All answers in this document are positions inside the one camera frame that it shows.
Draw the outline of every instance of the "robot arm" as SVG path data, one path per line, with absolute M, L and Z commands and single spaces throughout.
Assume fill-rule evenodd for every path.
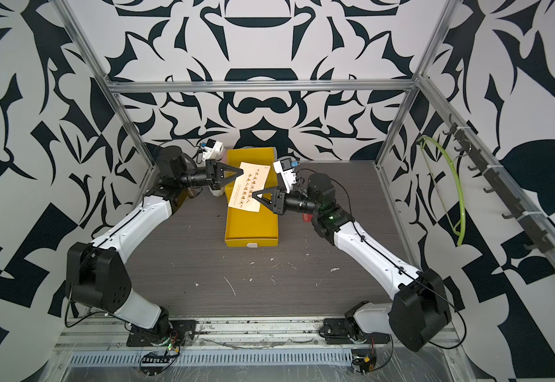
M 211 146 L 203 148 L 210 158 L 202 169 L 177 146 L 161 149 L 157 158 L 158 182 L 143 196 L 142 203 L 105 234 L 69 249 L 70 302 L 80 302 L 130 322 L 132 330 L 143 333 L 150 343 L 161 343 L 168 336 L 167 310 L 133 290 L 125 263 L 142 240 L 182 206 L 189 187 L 207 185 L 220 189 L 243 174 L 243 170 L 215 160 L 222 151 L 220 142 L 214 141 Z
M 254 192 L 253 197 L 279 215 L 286 211 L 313 215 L 319 236 L 362 265 L 393 300 L 392 304 L 360 303 L 346 313 L 352 339 L 360 339 L 363 333 L 394 334 L 407 348 L 418 351 L 451 321 L 442 279 L 433 270 L 421 272 L 405 263 L 370 237 L 335 202 L 328 175 L 314 173 L 307 184 L 306 192 L 272 187 Z

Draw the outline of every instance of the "green cable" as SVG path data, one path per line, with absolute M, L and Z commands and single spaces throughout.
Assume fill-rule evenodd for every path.
M 462 245 L 462 241 L 464 241 L 464 239 L 465 239 L 465 231 L 466 231 L 466 214 L 465 214 L 465 212 L 466 212 L 466 209 L 465 209 L 465 195 L 462 192 L 462 184 L 460 183 L 460 178 L 458 177 L 458 172 L 456 172 L 456 167 L 454 167 L 451 157 L 449 156 L 447 151 L 445 151 L 445 149 L 443 149 L 443 147 L 439 144 L 439 142 L 435 141 L 433 138 L 431 138 L 427 135 L 422 135 L 421 137 L 418 138 L 418 140 L 416 142 L 419 142 L 419 141 L 422 141 L 422 140 L 423 140 L 423 145 L 420 144 L 420 148 L 422 149 L 422 155 L 424 155 L 423 150 L 424 150 L 424 147 L 426 145 L 426 142 L 430 142 L 433 145 L 435 145 L 437 147 L 437 149 L 439 149 L 439 151 L 443 154 L 443 157 L 447 161 L 447 164 L 449 164 L 449 168 L 452 170 L 453 180 L 455 181 L 456 188 L 458 189 L 458 200 L 459 200 L 459 206 L 460 206 L 460 221 L 458 223 L 456 223 L 456 226 L 460 225 L 460 232 L 457 232 L 455 230 L 454 226 L 452 226 L 452 230 L 454 231 L 454 233 L 456 233 L 458 235 L 457 246 L 459 247 L 459 246 Z

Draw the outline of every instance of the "vent grille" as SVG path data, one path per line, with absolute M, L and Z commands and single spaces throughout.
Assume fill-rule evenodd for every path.
M 75 351 L 71 367 L 135 366 L 139 351 Z M 349 349 L 183 350 L 174 366 L 343 365 L 352 361 Z

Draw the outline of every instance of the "black mounting plate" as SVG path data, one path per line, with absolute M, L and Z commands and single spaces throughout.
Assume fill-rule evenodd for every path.
M 327 335 L 326 343 L 328 345 L 346 345 L 352 344 L 349 338 L 329 338 L 328 336 L 334 337 L 347 337 L 348 331 L 345 326 L 345 318 L 325 318 L 324 319 L 324 327 L 322 331 Z M 364 334 L 364 342 L 360 343 L 359 345 L 365 343 L 371 343 L 371 336 L 375 339 L 375 343 L 389 343 L 390 336 L 385 333 L 371 333 L 371 334 Z
M 191 340 L 195 338 L 195 330 L 197 328 L 197 322 L 195 320 L 169 320 L 169 323 L 174 331 L 178 332 L 178 337 L 174 341 L 174 346 L 183 345 L 186 338 L 190 338 Z M 138 332 L 131 332 L 129 334 L 126 345 L 129 348 L 152 346 L 151 343 L 144 339 Z

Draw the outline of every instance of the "hook rack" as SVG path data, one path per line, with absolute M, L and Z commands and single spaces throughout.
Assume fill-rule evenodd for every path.
M 472 129 L 469 126 L 457 126 L 456 123 L 452 122 L 452 126 L 447 133 L 452 134 L 459 142 L 460 148 L 457 148 L 456 151 L 460 152 L 460 156 L 468 156 L 472 160 L 474 166 L 468 166 L 468 170 L 481 171 L 482 176 L 486 178 L 489 187 L 484 187 L 484 192 L 488 194 L 496 193 L 507 206 L 509 213 L 503 213 L 502 217 L 504 219 L 515 218 L 530 237 L 533 242 L 533 246 L 530 248 L 538 249 L 542 253 L 546 253 L 554 248 L 554 244 L 547 236 L 547 230 L 542 229 L 538 221 L 533 217 L 534 211 L 526 211 L 522 206 L 520 198 L 515 196 L 505 183 L 504 175 L 502 174 L 505 171 L 503 166 L 500 164 L 491 165 L 490 160 L 487 158 L 487 149 L 484 151 L 484 148 L 481 147 L 482 144 L 476 144 L 478 141 L 473 135 Z

